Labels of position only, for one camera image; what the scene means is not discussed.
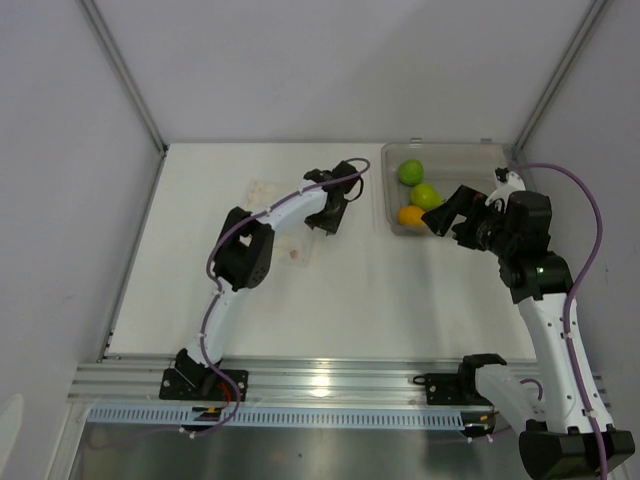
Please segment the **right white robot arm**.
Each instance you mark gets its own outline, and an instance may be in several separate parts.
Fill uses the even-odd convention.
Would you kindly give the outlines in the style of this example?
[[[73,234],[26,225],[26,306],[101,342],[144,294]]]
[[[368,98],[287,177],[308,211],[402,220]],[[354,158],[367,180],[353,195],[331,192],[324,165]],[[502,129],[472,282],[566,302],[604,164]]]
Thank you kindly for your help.
[[[497,408],[518,436],[522,464],[533,479],[605,479],[635,452],[602,402],[586,359],[571,294],[577,283],[566,261],[549,248],[552,207],[528,190],[486,196],[466,186],[425,213],[438,236],[493,253],[534,346],[543,397],[533,398],[496,355],[464,358],[471,370],[456,380],[468,403]]]

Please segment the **orange fruit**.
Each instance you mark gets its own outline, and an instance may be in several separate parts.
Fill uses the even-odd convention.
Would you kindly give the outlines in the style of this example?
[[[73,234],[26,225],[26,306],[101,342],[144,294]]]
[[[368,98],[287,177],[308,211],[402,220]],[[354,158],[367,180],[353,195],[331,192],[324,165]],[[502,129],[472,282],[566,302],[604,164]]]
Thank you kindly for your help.
[[[425,214],[425,211],[416,205],[408,205],[402,207],[397,212],[397,222],[401,226],[406,227],[425,227],[422,216]]]

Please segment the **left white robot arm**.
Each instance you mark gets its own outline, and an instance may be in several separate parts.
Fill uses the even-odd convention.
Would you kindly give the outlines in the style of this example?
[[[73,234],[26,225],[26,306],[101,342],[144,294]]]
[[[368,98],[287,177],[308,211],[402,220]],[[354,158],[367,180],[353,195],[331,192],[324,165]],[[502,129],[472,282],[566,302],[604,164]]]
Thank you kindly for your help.
[[[337,232],[354,187],[364,189],[363,174],[370,168],[364,158],[343,160],[331,170],[313,169],[299,187],[263,209],[251,212],[236,207],[229,211],[205,268],[214,293],[194,340],[181,349],[168,372],[171,383],[197,400],[209,398],[217,380],[236,381],[220,370],[232,308],[249,290],[266,279],[271,267],[276,235],[292,225],[305,224],[329,235]]]

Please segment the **clear zip top bag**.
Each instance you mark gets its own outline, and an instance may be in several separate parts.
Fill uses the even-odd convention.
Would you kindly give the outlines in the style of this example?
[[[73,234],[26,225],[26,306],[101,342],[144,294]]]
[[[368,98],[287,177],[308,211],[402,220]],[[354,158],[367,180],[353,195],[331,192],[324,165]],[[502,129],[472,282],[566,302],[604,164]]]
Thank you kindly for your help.
[[[320,188],[302,192],[311,184],[307,180],[297,186],[253,180],[247,187],[241,207],[251,214],[267,212],[258,221],[275,232],[274,262],[300,267],[309,263],[315,236],[304,220],[320,212],[327,199]]]

